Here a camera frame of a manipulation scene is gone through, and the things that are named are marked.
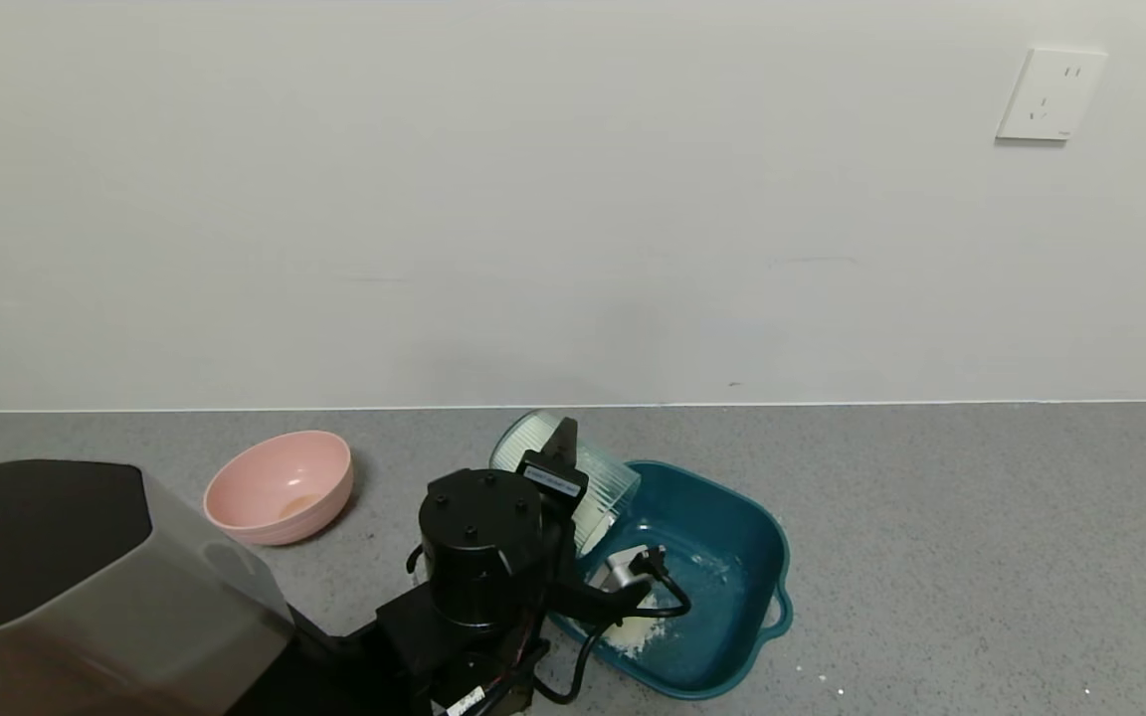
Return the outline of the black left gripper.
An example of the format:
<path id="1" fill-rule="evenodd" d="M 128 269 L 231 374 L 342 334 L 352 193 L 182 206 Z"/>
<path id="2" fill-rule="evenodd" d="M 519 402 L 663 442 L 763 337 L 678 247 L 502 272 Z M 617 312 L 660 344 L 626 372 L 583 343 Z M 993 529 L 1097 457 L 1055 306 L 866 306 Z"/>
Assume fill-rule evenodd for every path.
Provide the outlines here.
<path id="1" fill-rule="evenodd" d="M 590 477 L 576 469 L 578 423 L 560 418 L 547 439 L 544 453 L 528 449 L 515 472 L 537 488 L 541 511 L 555 520 L 572 522 L 590 489 Z"/>

